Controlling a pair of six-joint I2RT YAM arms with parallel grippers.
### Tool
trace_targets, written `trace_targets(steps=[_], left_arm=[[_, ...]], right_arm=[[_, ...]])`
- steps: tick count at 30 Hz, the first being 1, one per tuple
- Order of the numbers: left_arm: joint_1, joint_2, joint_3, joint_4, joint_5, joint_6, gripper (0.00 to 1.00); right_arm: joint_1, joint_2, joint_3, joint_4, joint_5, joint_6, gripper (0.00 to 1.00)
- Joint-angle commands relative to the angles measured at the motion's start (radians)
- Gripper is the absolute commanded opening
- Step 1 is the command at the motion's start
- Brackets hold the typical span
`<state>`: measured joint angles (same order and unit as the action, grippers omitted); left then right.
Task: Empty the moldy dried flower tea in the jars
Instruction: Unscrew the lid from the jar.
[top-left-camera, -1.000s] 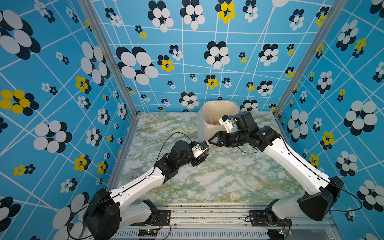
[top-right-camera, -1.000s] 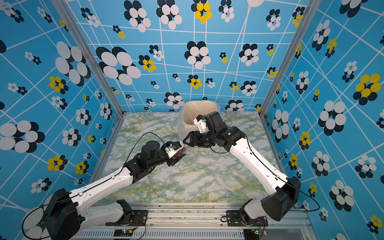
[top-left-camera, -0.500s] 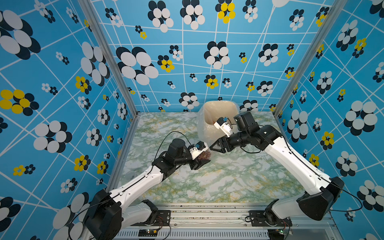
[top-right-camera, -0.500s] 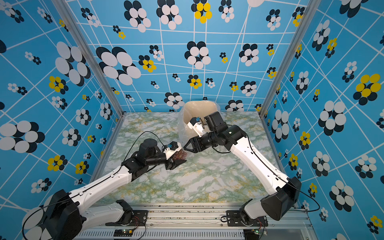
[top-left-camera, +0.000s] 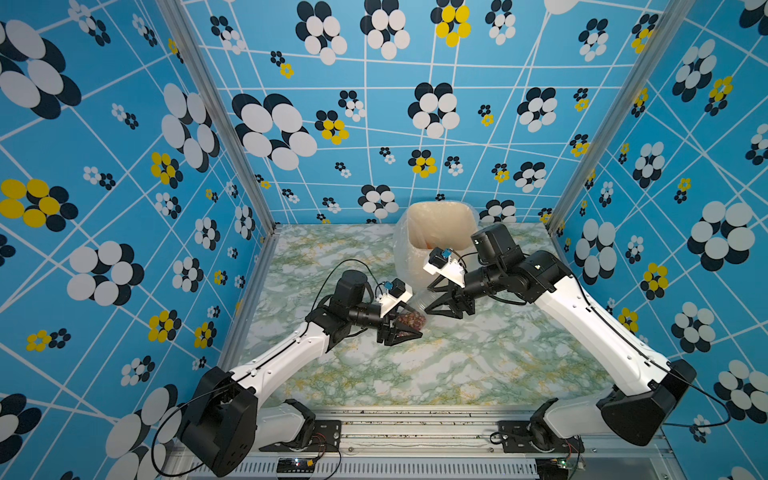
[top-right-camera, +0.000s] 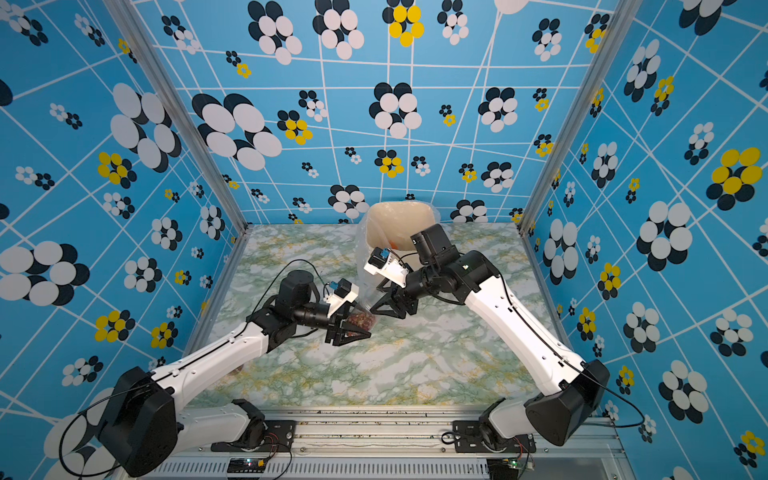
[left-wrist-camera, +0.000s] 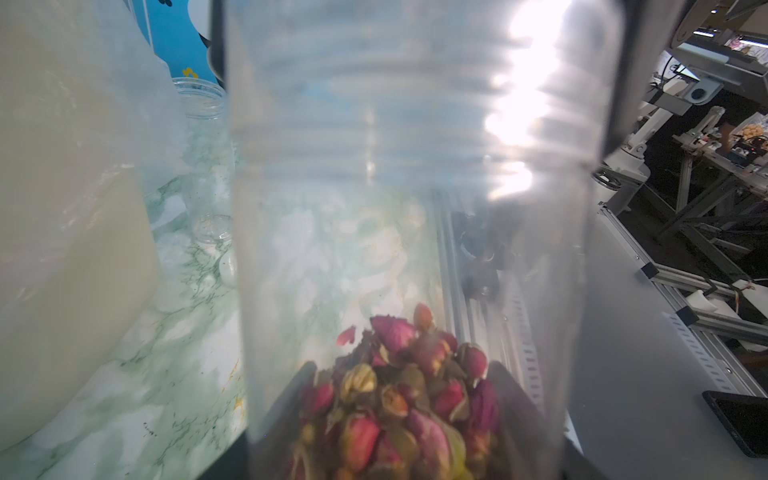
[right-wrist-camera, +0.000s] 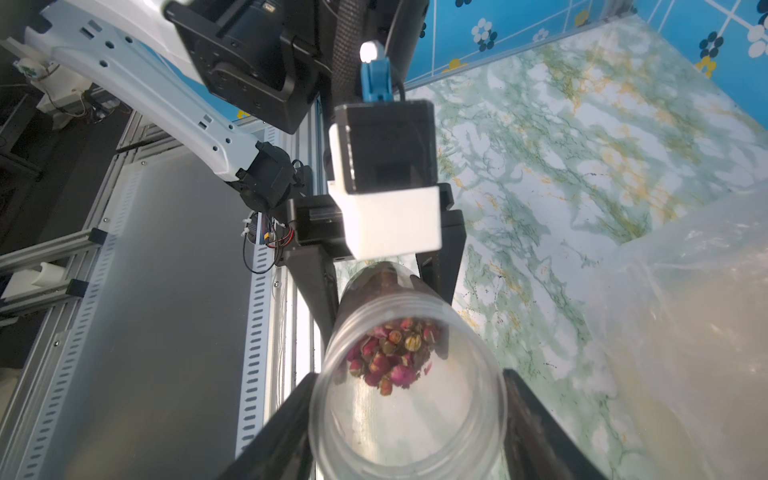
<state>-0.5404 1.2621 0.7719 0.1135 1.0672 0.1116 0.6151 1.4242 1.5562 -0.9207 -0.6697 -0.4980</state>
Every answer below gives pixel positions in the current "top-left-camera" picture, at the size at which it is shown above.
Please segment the clear jar with dried flowers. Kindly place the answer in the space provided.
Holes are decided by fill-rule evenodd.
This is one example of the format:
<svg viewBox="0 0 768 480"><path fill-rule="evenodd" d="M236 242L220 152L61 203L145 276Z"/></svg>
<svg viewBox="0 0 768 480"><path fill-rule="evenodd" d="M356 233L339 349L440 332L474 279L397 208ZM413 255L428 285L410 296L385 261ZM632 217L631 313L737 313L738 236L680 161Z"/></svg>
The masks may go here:
<svg viewBox="0 0 768 480"><path fill-rule="evenodd" d="M398 316L397 321L407 328L421 331L426 324L426 317L419 311L403 311Z"/></svg>

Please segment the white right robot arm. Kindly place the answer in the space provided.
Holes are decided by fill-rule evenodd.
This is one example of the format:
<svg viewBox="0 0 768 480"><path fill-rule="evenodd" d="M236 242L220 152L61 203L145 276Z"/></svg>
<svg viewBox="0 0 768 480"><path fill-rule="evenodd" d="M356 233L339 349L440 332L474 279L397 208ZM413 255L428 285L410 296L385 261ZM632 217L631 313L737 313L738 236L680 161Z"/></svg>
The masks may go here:
<svg viewBox="0 0 768 480"><path fill-rule="evenodd" d="M434 248L423 263L437 297L428 315L460 319L476 312L477 299L514 294L512 304L532 304L564 327L613 380L603 393L570 400L553 398L531 416L522 440L540 451L583 435L613 433L646 446L675 410L697 376L684 360L670 361L632 335L594 304L576 276L554 254L522 251L501 224L471 237L479 266L467 270L450 250Z"/></svg>

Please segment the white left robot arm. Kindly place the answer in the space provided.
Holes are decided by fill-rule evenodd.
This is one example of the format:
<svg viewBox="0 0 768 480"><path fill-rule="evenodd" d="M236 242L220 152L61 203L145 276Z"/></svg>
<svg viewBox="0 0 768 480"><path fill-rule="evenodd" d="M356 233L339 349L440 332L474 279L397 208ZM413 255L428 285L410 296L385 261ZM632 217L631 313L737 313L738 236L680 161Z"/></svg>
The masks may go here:
<svg viewBox="0 0 768 480"><path fill-rule="evenodd" d="M400 279L375 293L367 276L342 273L332 294L318 300L305 324L261 356L229 371L214 367L203 375L182 406L177 437L213 474L230 474L252 448L282 443L309 446L316 416L296 400L273 408L264 403L306 365L320 359L353 332L372 331L378 343L394 346L421 338L402 323L412 288Z"/></svg>

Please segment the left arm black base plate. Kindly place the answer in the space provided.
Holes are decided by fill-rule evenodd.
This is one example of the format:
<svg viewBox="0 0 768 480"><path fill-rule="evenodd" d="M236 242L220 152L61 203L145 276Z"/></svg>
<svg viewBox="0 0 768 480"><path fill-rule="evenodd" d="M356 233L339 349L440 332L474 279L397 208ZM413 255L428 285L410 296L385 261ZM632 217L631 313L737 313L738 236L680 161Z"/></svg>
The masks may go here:
<svg viewBox="0 0 768 480"><path fill-rule="evenodd" d="M316 420L310 433L301 434L298 440L289 443L273 443L259 448L260 452L337 452L341 441L342 422L337 420Z"/></svg>

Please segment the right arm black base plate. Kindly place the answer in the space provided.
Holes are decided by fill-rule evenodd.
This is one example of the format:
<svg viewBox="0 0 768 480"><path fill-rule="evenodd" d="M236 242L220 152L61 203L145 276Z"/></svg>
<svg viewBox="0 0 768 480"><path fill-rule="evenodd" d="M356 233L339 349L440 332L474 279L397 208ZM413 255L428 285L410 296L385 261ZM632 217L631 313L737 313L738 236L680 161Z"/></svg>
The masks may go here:
<svg viewBox="0 0 768 480"><path fill-rule="evenodd" d="M497 430L489 435L494 445L500 445L505 453L530 453L576 455L583 453L583 441L578 437L562 439L546 429L535 432L526 421L499 421Z"/></svg>

